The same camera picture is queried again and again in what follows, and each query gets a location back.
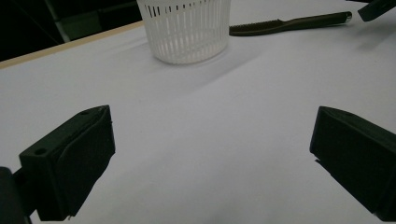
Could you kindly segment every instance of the black object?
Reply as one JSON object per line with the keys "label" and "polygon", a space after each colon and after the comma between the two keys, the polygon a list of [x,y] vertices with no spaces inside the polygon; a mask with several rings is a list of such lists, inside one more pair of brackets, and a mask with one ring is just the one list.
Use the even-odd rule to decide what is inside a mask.
{"label": "black object", "polygon": [[110,107],[76,114],[21,153],[21,169],[13,175],[15,188],[7,168],[0,170],[0,187],[8,186],[0,192],[1,203],[14,202],[2,206],[0,217],[20,210],[26,217],[37,210],[43,221],[75,216],[114,153]]}
{"label": "black object", "polygon": [[346,111],[321,106],[310,151],[352,196],[396,221],[396,135]]}
{"label": "black object", "polygon": [[291,21],[263,21],[251,24],[235,25],[230,27],[230,35],[251,36],[270,35],[290,30],[303,30],[347,23],[351,20],[352,13],[339,12],[328,15],[305,17]]}
{"label": "black object", "polygon": [[396,0],[348,0],[353,2],[369,3],[358,10],[363,21],[372,21],[396,7]]}

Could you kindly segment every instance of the perforated basket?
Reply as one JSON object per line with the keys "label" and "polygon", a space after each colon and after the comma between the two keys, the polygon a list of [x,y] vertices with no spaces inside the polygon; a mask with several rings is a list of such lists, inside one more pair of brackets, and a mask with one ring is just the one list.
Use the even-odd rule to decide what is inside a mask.
{"label": "perforated basket", "polygon": [[195,63],[228,43],[231,0],[137,0],[148,43],[168,63]]}

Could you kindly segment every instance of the white plastic basket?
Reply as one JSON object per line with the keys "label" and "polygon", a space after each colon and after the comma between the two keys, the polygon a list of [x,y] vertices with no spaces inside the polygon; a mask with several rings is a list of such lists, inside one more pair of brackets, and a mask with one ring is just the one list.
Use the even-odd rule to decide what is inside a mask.
{"label": "white plastic basket", "polygon": [[231,0],[137,0],[148,44],[168,63],[196,63],[228,43]]}

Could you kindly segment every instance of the screw hole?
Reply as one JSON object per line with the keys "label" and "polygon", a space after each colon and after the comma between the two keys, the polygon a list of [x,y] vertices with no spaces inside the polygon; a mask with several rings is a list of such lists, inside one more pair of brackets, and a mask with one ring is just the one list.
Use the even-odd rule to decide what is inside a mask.
{"label": "screw hole", "polygon": [[39,148],[38,150],[35,151],[35,155],[39,156],[39,155],[43,155],[44,153],[46,153],[47,150],[44,148]]}

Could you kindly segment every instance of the tabletop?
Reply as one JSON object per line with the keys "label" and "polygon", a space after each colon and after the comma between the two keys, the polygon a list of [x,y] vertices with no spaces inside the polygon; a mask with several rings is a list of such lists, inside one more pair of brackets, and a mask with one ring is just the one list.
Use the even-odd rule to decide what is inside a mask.
{"label": "tabletop", "polygon": [[362,7],[234,0],[231,24],[341,11],[353,19],[231,36],[201,63],[155,59],[138,25],[4,66],[0,165],[17,171],[35,141],[79,111],[110,105],[116,154],[66,223],[381,223],[309,152],[321,105],[396,133],[396,16],[363,22]]}

